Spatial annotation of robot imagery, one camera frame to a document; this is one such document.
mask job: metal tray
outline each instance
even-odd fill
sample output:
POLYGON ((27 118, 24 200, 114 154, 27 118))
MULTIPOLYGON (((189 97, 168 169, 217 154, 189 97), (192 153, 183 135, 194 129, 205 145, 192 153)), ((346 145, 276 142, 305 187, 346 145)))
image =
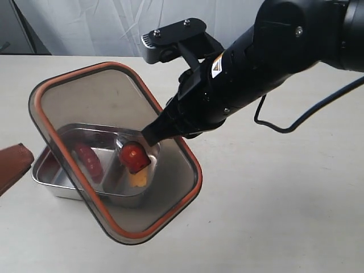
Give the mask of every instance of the metal tray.
MULTIPOLYGON (((86 143, 100 159, 105 174, 99 184, 92 184, 100 197, 107 199, 113 205, 125 208, 137 208, 143 204, 144 197, 153 181, 160 145, 149 147, 140 132, 135 130, 84 123, 67 125, 59 130, 59 134, 66 145, 71 146, 76 141, 86 143), (146 170, 147 182, 144 187, 130 186, 128 180, 130 175, 118 160, 118 148, 124 141, 130 140, 136 140, 142 144, 151 159, 151 164, 146 170)), ((46 186, 56 197, 82 200, 76 187, 48 147, 45 147, 35 160, 31 176, 37 183, 46 186)))

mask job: sausage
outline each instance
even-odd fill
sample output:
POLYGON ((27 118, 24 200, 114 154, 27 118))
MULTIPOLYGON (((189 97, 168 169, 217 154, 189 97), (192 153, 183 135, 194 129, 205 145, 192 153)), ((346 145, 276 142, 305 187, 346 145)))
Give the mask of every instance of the sausage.
POLYGON ((131 174, 140 172, 151 163, 144 147, 136 141, 127 142, 121 147, 119 160, 131 174))
POLYGON ((96 153, 91 147, 83 143, 76 143, 74 150, 94 182, 100 183, 104 176, 104 170, 102 169, 100 159, 97 157, 96 153))

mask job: white table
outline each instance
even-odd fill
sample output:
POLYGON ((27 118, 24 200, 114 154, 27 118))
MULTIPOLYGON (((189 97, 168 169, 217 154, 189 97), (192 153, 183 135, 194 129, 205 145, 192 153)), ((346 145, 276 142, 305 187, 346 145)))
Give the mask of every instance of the white table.
MULTIPOLYGON (((106 60, 135 69, 164 105, 182 60, 0 56, 0 147, 44 142, 27 101, 39 82, 106 60)), ((318 65, 266 99, 262 118, 289 125, 359 77, 318 65)), ((28 173, 0 198, 0 272, 363 272, 363 88, 292 134, 258 126, 258 102, 189 140, 201 163, 198 198, 144 245, 113 242, 81 201, 53 197, 28 173)))

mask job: black wire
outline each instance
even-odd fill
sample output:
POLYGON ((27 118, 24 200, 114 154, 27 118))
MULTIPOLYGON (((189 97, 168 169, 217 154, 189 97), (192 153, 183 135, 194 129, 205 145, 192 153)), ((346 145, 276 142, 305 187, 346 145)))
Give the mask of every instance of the black wire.
POLYGON ((294 130, 296 130, 298 126, 300 126, 303 122, 305 122, 314 113, 321 110, 323 107, 330 104, 331 102, 333 102, 333 101, 337 100, 338 98, 342 97, 343 95, 346 95, 349 92, 351 92, 352 90, 357 89, 358 87, 360 87, 363 84, 364 84, 364 77, 361 77, 361 78, 353 81, 352 83, 348 84, 347 86, 341 88, 340 90, 336 91, 335 93, 329 95, 327 98, 323 99, 322 101, 320 101, 319 103, 315 104, 310 109, 308 109, 301 117, 299 117, 288 128, 280 128, 277 125, 274 125, 274 124, 272 124, 270 122, 262 121, 262 120, 258 119, 260 110, 262 109, 264 100, 266 99, 266 95, 264 95, 262 97, 262 99, 260 100, 258 108, 257 108, 257 110, 255 112, 254 121, 255 121, 255 123, 257 123, 259 125, 267 126, 267 127, 271 128, 271 129, 273 129, 273 130, 275 130, 275 131, 277 131, 277 132, 279 132, 281 134, 291 133, 294 130))

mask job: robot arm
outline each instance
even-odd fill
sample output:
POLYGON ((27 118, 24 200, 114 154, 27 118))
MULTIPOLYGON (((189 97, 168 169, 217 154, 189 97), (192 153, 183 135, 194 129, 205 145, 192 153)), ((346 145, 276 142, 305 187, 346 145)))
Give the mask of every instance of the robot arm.
POLYGON ((265 0, 254 25, 227 49, 205 30, 192 18, 142 36, 146 62, 182 56, 190 66, 177 94, 142 131, 151 146, 220 127, 319 61, 364 72, 364 0, 265 0))

